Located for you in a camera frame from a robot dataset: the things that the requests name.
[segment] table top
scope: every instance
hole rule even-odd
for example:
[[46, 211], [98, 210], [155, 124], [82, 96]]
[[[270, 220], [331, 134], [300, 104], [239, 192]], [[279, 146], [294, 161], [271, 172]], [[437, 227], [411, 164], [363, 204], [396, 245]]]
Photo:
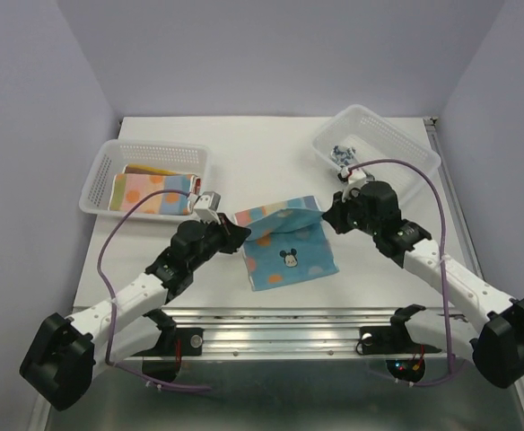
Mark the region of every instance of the table top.
[[[331, 204], [340, 183], [317, 161], [310, 137], [327, 118], [169, 117], [124, 118], [119, 139], [165, 140], [206, 145], [212, 150], [209, 189], [221, 194], [219, 211], [237, 211], [305, 195], [316, 196], [323, 208]], [[423, 145], [430, 146], [420, 118], [388, 119]], [[447, 221], [447, 252], [465, 263], [446, 193], [439, 176]], [[402, 207], [405, 218], [440, 235], [433, 195], [424, 188]], [[98, 216], [74, 307], [89, 307], [108, 296], [96, 271], [100, 248], [118, 219]], [[127, 221], [118, 231], [103, 261], [115, 289], [129, 284], [170, 244], [173, 222]], [[419, 303], [441, 306], [441, 296], [422, 280], [381, 256], [371, 238], [352, 232], [336, 235], [324, 224], [340, 272], [296, 285], [253, 292], [241, 253], [216, 255], [195, 274], [187, 291], [172, 307], [248, 308], [387, 308]]]

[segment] wall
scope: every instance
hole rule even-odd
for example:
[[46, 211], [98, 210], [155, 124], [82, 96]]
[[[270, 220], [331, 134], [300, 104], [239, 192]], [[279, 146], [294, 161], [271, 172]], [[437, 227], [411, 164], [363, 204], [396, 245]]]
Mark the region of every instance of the wall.
[[524, 296], [524, 0], [509, 0], [438, 123], [485, 276]]
[[92, 228], [77, 202], [116, 118], [57, 5], [0, 1], [0, 430], [27, 429], [18, 375], [34, 332], [69, 312]]
[[59, 0], [121, 114], [437, 114], [502, 0]]

